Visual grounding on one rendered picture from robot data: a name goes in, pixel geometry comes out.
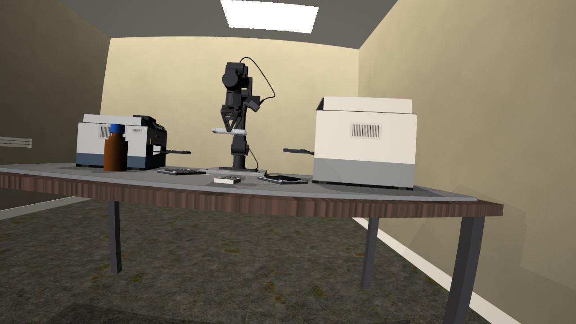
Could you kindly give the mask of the brown bottle with blue cap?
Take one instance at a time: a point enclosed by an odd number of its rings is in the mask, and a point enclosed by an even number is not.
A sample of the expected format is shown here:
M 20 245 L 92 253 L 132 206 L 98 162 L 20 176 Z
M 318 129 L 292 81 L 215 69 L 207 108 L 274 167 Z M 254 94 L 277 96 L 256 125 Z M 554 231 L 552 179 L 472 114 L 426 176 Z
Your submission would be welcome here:
M 111 124 L 110 133 L 105 139 L 103 170 L 104 171 L 127 171 L 128 141 L 123 137 L 125 125 Z

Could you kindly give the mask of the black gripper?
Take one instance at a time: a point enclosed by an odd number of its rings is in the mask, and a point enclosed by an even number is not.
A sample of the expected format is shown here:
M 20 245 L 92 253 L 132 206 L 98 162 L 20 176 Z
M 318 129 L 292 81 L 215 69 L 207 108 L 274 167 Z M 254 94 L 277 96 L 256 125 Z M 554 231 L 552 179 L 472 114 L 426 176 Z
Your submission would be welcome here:
M 225 128 L 227 132 L 231 132 L 232 129 L 236 129 L 239 125 L 239 122 L 242 119 L 242 111 L 239 105 L 232 105 L 232 96 L 233 94 L 237 94 L 235 92 L 226 94 L 225 105 L 222 105 L 222 109 L 220 110 L 221 116 L 224 120 Z M 231 126 L 229 125 L 229 121 L 232 120 Z M 237 121 L 237 122 L 236 122 Z M 234 124 L 236 123 L 235 127 Z M 233 128 L 234 127 L 234 128 Z

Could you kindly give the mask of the white multi-well plate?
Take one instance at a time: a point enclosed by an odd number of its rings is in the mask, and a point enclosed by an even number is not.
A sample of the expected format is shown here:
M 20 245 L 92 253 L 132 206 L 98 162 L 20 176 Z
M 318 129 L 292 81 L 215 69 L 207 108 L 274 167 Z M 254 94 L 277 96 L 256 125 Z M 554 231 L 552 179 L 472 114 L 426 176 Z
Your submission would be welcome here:
M 240 130 L 240 129 L 232 129 L 231 132 L 227 132 L 225 128 L 212 128 L 211 131 L 215 134 L 218 134 L 218 135 L 246 135 L 247 136 L 246 130 Z

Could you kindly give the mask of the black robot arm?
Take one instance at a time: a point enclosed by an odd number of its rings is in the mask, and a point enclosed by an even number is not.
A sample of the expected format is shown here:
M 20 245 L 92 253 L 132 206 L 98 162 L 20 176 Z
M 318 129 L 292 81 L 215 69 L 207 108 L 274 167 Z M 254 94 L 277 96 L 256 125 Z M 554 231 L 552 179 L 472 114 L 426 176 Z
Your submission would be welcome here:
M 252 95 L 252 76 L 248 76 L 248 67 L 242 62 L 228 62 L 225 67 L 225 74 L 222 82 L 226 87 L 226 93 L 235 92 L 232 96 L 232 105 L 239 105 L 242 110 L 242 119 L 236 129 L 245 130 L 247 108 L 257 112 L 260 108 L 261 97 Z M 247 88 L 246 90 L 241 90 Z M 245 102 L 243 102 L 245 101 Z M 219 167 L 222 170 L 252 171 L 258 169 L 247 169 L 245 167 L 245 157 L 249 152 L 246 136 L 234 135 L 232 142 L 233 167 Z

